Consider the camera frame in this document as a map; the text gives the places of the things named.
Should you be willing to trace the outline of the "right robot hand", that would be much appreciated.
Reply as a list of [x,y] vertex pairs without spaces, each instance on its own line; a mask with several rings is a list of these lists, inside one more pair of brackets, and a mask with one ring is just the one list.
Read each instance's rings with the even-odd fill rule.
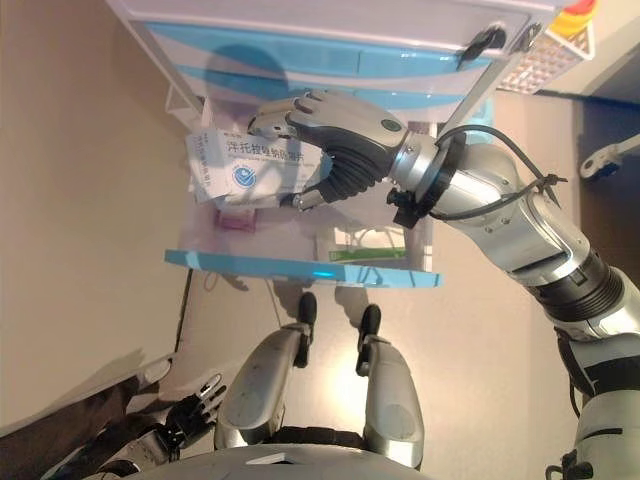
[[409,134],[400,120],[372,103],[318,89],[262,105],[247,131],[296,139],[329,156],[331,169],[324,179],[281,201],[302,211],[356,196],[382,181]]

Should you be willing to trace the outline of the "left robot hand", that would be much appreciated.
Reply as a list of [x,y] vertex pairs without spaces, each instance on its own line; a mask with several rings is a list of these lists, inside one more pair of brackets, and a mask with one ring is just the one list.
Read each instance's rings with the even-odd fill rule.
[[222,375],[216,373],[169,410],[165,426],[179,448],[190,446],[213,429],[226,390]]

